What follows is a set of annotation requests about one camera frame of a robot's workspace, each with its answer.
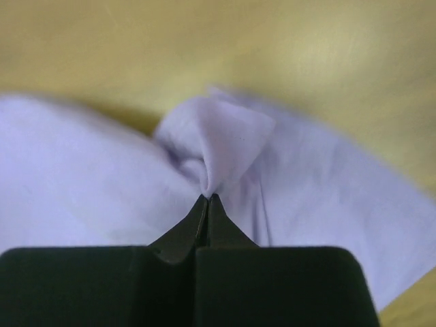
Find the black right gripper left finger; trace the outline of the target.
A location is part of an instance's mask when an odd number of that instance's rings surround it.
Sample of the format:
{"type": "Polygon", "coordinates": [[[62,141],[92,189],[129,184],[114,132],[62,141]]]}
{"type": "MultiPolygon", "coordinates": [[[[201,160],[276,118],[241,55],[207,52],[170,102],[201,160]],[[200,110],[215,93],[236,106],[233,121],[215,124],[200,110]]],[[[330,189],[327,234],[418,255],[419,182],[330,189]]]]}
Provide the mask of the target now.
{"type": "Polygon", "coordinates": [[[149,246],[16,248],[1,256],[2,326],[192,326],[208,201],[149,246]]]}

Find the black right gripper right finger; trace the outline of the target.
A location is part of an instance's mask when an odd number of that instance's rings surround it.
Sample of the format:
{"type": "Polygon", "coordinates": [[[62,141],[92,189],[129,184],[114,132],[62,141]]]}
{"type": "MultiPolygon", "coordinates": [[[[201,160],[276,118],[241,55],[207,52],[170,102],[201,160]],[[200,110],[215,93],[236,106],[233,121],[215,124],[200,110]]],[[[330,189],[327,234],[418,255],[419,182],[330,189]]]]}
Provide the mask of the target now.
{"type": "Polygon", "coordinates": [[[378,326],[361,266],[340,247],[259,247],[208,201],[196,251],[197,326],[378,326]]]}

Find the lavender t shirt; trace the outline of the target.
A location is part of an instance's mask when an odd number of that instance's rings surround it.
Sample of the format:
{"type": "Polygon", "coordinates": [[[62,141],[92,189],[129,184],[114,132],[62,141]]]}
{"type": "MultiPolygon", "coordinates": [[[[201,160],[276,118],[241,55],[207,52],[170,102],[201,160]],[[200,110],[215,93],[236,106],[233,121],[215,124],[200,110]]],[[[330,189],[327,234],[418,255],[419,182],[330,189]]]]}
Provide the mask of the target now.
{"type": "Polygon", "coordinates": [[[377,309],[435,266],[435,203],[340,134],[214,90],[152,138],[90,110],[1,97],[1,250],[147,245],[199,196],[261,246],[352,252],[377,309]]]}

